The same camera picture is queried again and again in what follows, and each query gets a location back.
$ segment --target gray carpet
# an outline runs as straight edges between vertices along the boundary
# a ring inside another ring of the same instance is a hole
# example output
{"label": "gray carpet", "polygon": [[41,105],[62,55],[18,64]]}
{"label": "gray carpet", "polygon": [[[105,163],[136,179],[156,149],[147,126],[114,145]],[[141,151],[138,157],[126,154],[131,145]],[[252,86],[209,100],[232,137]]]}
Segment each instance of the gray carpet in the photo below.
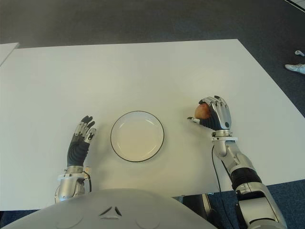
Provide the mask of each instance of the gray carpet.
{"label": "gray carpet", "polygon": [[[305,13],[283,0],[0,0],[0,43],[29,48],[237,38],[305,116],[305,77],[283,68],[305,62],[294,55],[305,51],[304,21]],[[305,225],[304,186],[270,187],[292,229]],[[228,195],[229,207],[234,197]]]}

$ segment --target black cable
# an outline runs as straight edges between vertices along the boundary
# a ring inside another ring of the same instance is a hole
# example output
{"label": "black cable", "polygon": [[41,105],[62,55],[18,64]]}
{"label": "black cable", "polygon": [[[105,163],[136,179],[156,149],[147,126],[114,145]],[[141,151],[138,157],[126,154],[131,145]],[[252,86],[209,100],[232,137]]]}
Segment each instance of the black cable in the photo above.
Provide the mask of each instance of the black cable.
{"label": "black cable", "polygon": [[226,211],[226,209],[225,209],[225,207],[224,207],[224,201],[223,201],[223,196],[222,196],[222,193],[221,193],[219,178],[218,178],[218,174],[217,174],[216,167],[215,167],[215,164],[214,164],[213,150],[214,150],[214,146],[213,146],[213,148],[212,148],[212,162],[213,162],[214,171],[215,171],[215,174],[216,174],[216,177],[217,177],[218,186],[219,186],[219,193],[220,193],[221,203],[223,204],[225,216],[227,217],[228,221],[230,222],[231,227],[234,229],[233,223],[231,222],[231,220],[230,220],[230,218],[229,218],[229,216],[228,216],[228,213],[227,213],[227,211]]}
{"label": "black cable", "polygon": [[88,176],[88,180],[89,180],[89,192],[91,192],[91,191],[92,191],[91,177],[90,177],[90,175],[89,175],[88,173],[86,173],[85,171],[84,171],[84,173],[87,174],[87,176]]}

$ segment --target robot forearm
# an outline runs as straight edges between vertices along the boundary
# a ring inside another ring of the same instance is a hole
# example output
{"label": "robot forearm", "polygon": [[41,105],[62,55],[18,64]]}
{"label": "robot forearm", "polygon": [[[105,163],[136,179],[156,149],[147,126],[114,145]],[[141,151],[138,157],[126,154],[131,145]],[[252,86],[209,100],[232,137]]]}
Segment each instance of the robot forearm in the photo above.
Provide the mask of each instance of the robot forearm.
{"label": "robot forearm", "polygon": [[223,162],[238,198],[236,213],[242,228],[287,228],[285,219],[272,198],[268,188],[262,184],[252,162],[240,152],[237,138],[232,137],[229,106],[219,96],[199,101],[192,122],[208,127],[212,134],[213,152]]}
{"label": "robot forearm", "polygon": [[236,213],[241,226],[255,228],[259,224],[287,228],[271,193],[262,184],[250,159],[240,152],[231,133],[228,130],[213,132],[212,141],[213,152],[223,162],[236,192]]}

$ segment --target white sneaker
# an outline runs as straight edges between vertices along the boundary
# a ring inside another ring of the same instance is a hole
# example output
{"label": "white sneaker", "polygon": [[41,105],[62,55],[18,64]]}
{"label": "white sneaker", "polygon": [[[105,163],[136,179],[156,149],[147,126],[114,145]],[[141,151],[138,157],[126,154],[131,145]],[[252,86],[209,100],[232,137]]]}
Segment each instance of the white sneaker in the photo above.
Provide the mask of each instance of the white sneaker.
{"label": "white sneaker", "polygon": [[297,73],[301,73],[305,75],[305,64],[296,64],[296,65],[292,65],[292,64],[285,64],[285,68],[293,71],[293,72],[297,72]]}

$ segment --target table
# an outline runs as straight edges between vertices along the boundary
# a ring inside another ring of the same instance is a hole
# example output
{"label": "table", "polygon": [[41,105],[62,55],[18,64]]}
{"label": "table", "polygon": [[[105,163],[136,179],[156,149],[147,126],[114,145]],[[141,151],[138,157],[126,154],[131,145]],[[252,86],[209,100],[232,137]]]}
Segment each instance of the table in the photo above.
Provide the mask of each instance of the table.
{"label": "table", "polygon": [[10,53],[18,47],[18,43],[7,43],[0,44],[0,66],[6,60],[6,58],[10,55]]}
{"label": "table", "polygon": [[[72,132],[93,115],[86,165],[93,191],[134,187],[166,196],[218,191],[211,131],[186,120],[220,95],[232,131],[266,185],[305,178],[305,120],[238,40],[17,49],[0,68],[0,210],[53,204]],[[158,117],[165,139],[141,163],[119,158],[111,127],[122,114]],[[216,162],[223,190],[231,184]]]}

